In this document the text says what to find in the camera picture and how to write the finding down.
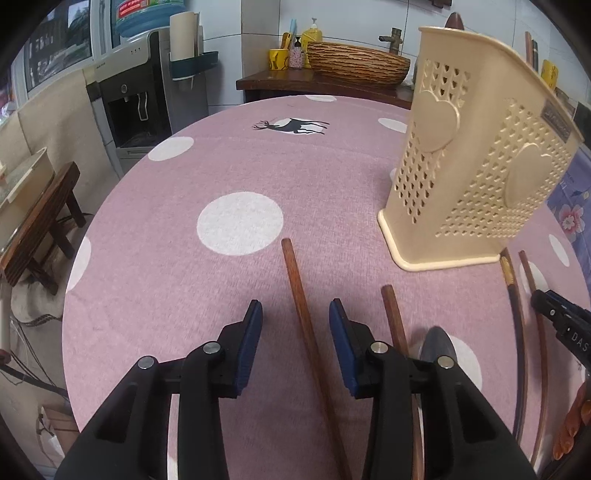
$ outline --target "wooden table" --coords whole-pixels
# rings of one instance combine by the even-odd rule
[[[265,98],[311,93],[364,98],[410,110],[413,91],[410,87],[357,85],[315,73],[310,69],[266,70],[236,81],[236,90],[244,90],[246,103]]]
[[[64,205],[67,205],[76,225],[85,225],[86,219],[72,192],[79,177],[80,170],[74,162],[64,165],[6,248],[0,258],[0,271],[11,287],[17,284],[28,268],[52,295],[57,293],[57,283],[43,270],[33,255],[43,238],[50,233],[64,255],[67,258],[74,257],[74,248],[61,225],[56,222],[56,217]]]

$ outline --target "utensil holder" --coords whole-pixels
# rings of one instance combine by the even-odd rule
[[[378,222],[405,270],[497,262],[583,137],[513,49],[468,31],[420,30],[405,150]]]

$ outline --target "wooden chopstick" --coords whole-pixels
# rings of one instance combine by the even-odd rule
[[[530,263],[527,261],[525,251],[519,252],[521,264],[525,270],[527,283],[530,287],[530,293],[535,292],[534,276],[531,273]],[[540,367],[542,373],[542,399],[540,406],[540,419],[538,421],[538,432],[535,434],[534,451],[531,454],[531,464],[535,465],[540,452],[540,444],[542,436],[546,427],[546,418],[548,416],[548,347],[546,345],[546,331],[544,327],[544,319],[539,313],[535,313],[535,322],[538,325],[538,336],[540,337]]]
[[[393,347],[405,356],[408,355],[408,342],[406,334],[404,333],[404,325],[402,324],[402,317],[400,309],[398,308],[398,301],[392,285],[384,285],[382,287],[382,299],[384,300],[384,308],[386,309],[386,317],[388,317],[388,325],[390,326],[390,335],[392,337]],[[416,395],[412,397],[413,409],[413,480],[423,480],[424,465],[423,465],[423,440],[421,438],[421,425],[419,423],[418,401]]]
[[[284,238],[281,240],[281,247],[283,249],[283,256],[285,258],[285,266],[287,267],[287,276],[290,279],[291,293],[294,297],[295,310],[300,319],[301,331],[304,334],[304,343],[306,344],[306,352],[308,353],[308,360],[312,367],[312,374],[314,381],[320,394],[320,402],[322,404],[322,413],[326,426],[329,430],[330,444],[335,455],[336,466],[341,480],[352,480],[351,470],[347,456],[345,453],[345,446],[343,439],[340,436],[339,423],[336,418],[335,408],[330,396],[329,383],[324,370],[324,365],[320,357],[318,344],[314,335],[312,327],[312,320],[310,311],[308,310],[308,303],[306,302],[306,295],[304,294],[304,287],[301,283],[300,270],[296,262],[296,255],[294,253],[291,240]]]
[[[515,402],[513,437],[515,437],[517,443],[521,443],[525,422],[525,409],[527,406],[528,385],[527,355],[525,354],[525,319],[519,297],[519,289],[515,281],[515,270],[513,269],[509,251],[506,248],[501,252],[501,268],[511,302],[511,312],[513,313],[515,327],[515,343],[517,345],[517,399]]]

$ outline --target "pink tablecloth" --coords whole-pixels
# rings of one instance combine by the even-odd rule
[[[250,299],[258,299],[265,320],[250,383],[237,400],[221,402],[230,477],[336,478],[281,253],[280,239],[290,237],[354,478],[361,476],[371,400],[356,401],[343,386],[328,327],[334,297],[351,319],[389,342],[380,287],[392,283],[410,343],[432,325],[444,327],[460,365],[511,428],[517,355],[500,266],[407,273],[392,262],[376,221],[408,116],[359,99],[265,100],[191,125],[139,162],[94,218],[66,296],[64,367],[79,426],[140,356],[185,356],[241,320]],[[516,268],[522,248],[550,288],[589,307],[570,243],[545,206],[510,245]],[[529,309],[527,316],[522,447],[529,455],[540,369]],[[548,342],[546,451],[582,378],[551,328]],[[174,426],[171,432],[173,473]]]

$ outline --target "blue gripper pad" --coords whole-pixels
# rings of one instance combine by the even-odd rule
[[[251,376],[252,364],[255,360],[256,347],[262,330],[262,305],[260,301],[253,300],[250,315],[244,320],[247,322],[242,343],[238,349],[236,359],[236,377],[234,378],[234,387],[238,395],[248,385],[248,379]]]
[[[335,343],[336,356],[339,358],[340,373],[343,376],[345,387],[355,397],[358,393],[359,384],[356,377],[355,354],[345,327],[345,322],[348,321],[349,319],[343,317],[337,301],[331,301],[329,324],[333,342]]]

